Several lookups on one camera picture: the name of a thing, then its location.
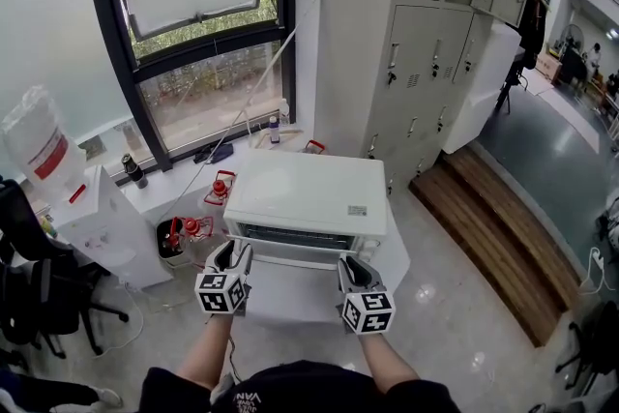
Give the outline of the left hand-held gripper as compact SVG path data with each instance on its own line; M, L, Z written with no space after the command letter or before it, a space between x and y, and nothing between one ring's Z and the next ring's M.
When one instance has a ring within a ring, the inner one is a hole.
M194 292L204 313L243 314L251 293L248 277L253 249L245 244L232 266L234 240L214 249L205 261L204 270L197 275Z

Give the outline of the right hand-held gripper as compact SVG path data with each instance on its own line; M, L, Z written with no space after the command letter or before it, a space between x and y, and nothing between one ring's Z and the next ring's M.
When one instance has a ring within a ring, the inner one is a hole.
M338 261L339 290L343 292L340 317L347 333L357 336L384 334L396 314L393 295L381 275L356 255Z

